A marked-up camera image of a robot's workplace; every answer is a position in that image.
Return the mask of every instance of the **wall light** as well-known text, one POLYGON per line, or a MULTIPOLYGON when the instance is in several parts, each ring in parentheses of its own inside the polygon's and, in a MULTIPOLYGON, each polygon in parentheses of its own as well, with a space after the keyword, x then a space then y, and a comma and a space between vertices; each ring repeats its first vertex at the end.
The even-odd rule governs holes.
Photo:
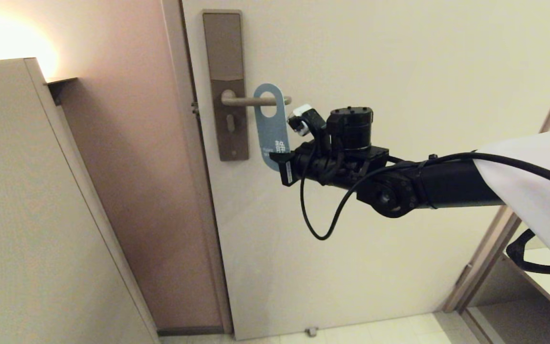
POLYGON ((17 57, 37 57, 44 76, 56 76, 58 56, 43 33, 20 20, 0 14, 0 60, 17 57))

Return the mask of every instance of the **lever handle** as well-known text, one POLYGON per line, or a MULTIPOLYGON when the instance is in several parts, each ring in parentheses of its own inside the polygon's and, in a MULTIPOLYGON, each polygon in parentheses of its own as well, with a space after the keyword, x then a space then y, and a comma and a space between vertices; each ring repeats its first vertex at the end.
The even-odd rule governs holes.
MULTIPOLYGON (((237 98, 234 91, 227 89, 222 92, 222 104, 227 107, 275 107, 275 98, 237 98)), ((292 103, 292 98, 285 96, 284 104, 292 103)))

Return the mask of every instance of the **wall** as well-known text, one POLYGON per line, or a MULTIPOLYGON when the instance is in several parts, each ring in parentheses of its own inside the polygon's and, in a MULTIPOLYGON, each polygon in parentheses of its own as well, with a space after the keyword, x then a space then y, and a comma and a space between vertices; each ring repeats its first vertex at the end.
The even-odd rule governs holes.
POLYGON ((157 327, 222 327, 161 2, 0 0, 0 58, 20 57, 6 46, 46 77, 80 78, 63 95, 68 122, 157 327))

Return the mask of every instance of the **floor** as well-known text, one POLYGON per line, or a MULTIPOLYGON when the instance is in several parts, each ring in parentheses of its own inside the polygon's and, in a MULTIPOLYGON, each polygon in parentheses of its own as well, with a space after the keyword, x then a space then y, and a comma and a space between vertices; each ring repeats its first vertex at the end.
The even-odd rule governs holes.
POLYGON ((429 313, 382 322, 235 342, 226 335, 162 337, 162 344, 479 344, 457 313, 429 313))

